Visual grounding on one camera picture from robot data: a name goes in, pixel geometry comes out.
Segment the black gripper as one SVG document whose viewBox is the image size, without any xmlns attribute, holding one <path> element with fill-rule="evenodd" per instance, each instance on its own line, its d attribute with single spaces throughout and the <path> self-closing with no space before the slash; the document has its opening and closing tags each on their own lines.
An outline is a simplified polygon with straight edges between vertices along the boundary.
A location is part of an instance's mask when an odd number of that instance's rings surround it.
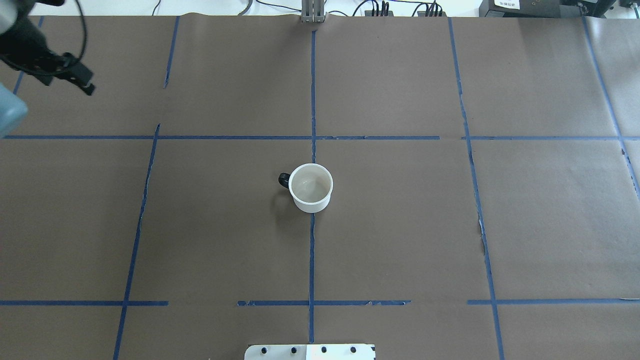
<svg viewBox="0 0 640 360">
<path fill-rule="evenodd" d="M 44 85 L 50 85 L 56 77 L 75 85 L 87 96 L 92 96 L 96 89 L 93 71 L 77 59 L 67 64 L 65 57 L 48 48 L 41 30 L 27 17 L 18 19 L 1 35 L 0 53 L 10 68 L 35 77 Z"/>
</svg>

